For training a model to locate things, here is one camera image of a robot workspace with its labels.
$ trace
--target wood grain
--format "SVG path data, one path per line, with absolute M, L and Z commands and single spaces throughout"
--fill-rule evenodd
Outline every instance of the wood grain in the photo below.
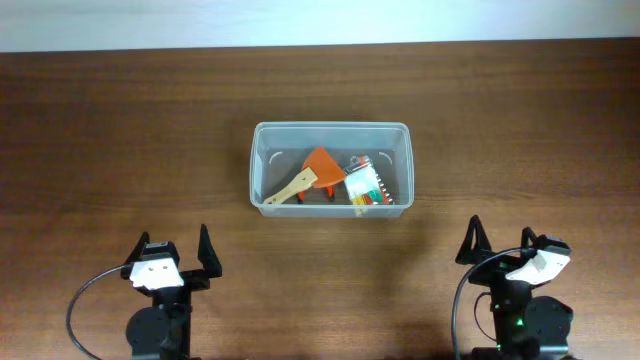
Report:
M 635 358 L 639 119 L 637 39 L 0 55 L 0 357 L 82 358 L 63 324 L 76 289 L 142 231 L 196 267 L 200 223 L 224 276 L 194 294 L 193 355 L 446 354 L 466 270 L 453 259 L 479 214 L 495 249 L 525 226 L 567 240 L 571 263 L 538 293 L 574 309 L 578 357 Z M 262 217 L 249 151 L 255 125 L 279 120 L 407 124 L 414 205 L 390 220 Z M 480 291 L 463 294 L 466 351 L 491 345 L 473 323 Z M 125 359 L 147 304 L 107 279 L 74 327 Z

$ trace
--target black cable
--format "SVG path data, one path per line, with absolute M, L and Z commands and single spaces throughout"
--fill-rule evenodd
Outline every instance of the black cable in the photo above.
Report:
M 496 341 L 496 339 L 492 338 L 491 336 L 489 336 L 489 334 L 487 334 L 486 332 L 484 332 L 484 330 L 482 330 L 482 326 L 480 326 L 480 322 L 478 321 L 478 303 L 480 302 L 480 299 L 482 299 L 483 296 L 487 296 L 487 295 L 491 295 L 491 293 L 483 292 L 482 294 L 478 295 L 478 297 L 476 298 L 476 303 L 473 305 L 473 318 L 476 320 L 476 325 L 478 325 L 478 329 L 482 331 L 484 336 L 488 337 L 490 340 Z
M 453 342 L 453 352 L 456 354 L 456 360 L 461 360 L 460 357 L 460 351 L 458 350 L 458 339 L 456 338 L 456 332 L 457 332 L 457 326 L 456 326 L 456 318 L 458 317 L 458 303 L 460 302 L 460 295 L 462 294 L 462 287 L 464 287 L 464 284 L 467 282 L 467 280 L 469 280 L 469 277 L 471 277 L 471 275 L 478 270 L 479 267 L 481 267 L 482 265 L 493 261 L 499 257 L 502 257 L 504 255 L 508 255 L 511 253 L 515 253 L 515 252 L 519 252 L 521 250 L 521 248 L 513 248 L 513 249 L 507 249 L 504 251 L 501 251 L 493 256 L 490 256 L 484 260 L 482 260 L 482 262 L 480 262 L 479 264 L 476 264 L 474 266 L 471 267 L 471 269 L 469 269 L 469 271 L 467 271 L 464 276 L 462 277 L 462 280 L 460 280 L 460 283 L 458 284 L 458 289 L 456 290 L 456 296 L 453 299 L 453 310 L 451 311 L 451 341 Z
M 67 319 L 66 319 L 66 324 L 67 324 L 67 334 L 69 334 L 69 337 L 71 338 L 71 342 L 73 343 L 73 345 L 75 345 L 78 349 L 80 349 L 80 351 L 82 351 L 85 355 L 87 355 L 89 358 L 94 359 L 94 360 L 100 360 L 99 357 L 93 355 L 89 350 L 87 350 L 84 346 L 82 346 L 82 344 L 80 344 L 80 342 L 78 341 L 78 339 L 76 339 L 76 336 L 73 334 L 73 329 L 71 329 L 71 312 L 73 311 L 73 306 L 76 304 L 76 301 L 78 300 L 78 298 L 80 297 L 80 295 L 82 295 L 82 293 L 87 290 L 89 288 L 89 286 L 93 285 L 96 281 L 102 279 L 103 277 L 112 274 L 116 271 L 119 271 L 121 269 L 124 269 L 126 267 L 130 267 L 131 264 L 124 264 L 124 265 L 120 265 L 120 266 L 116 266 L 111 270 L 107 270 L 105 272 L 103 272 L 102 274 L 96 275 L 93 279 L 87 281 L 86 284 L 84 284 L 80 290 L 78 290 L 78 292 L 76 292 L 76 294 L 73 296 L 73 299 L 71 299 L 71 302 L 69 303 L 69 307 L 67 308 Z

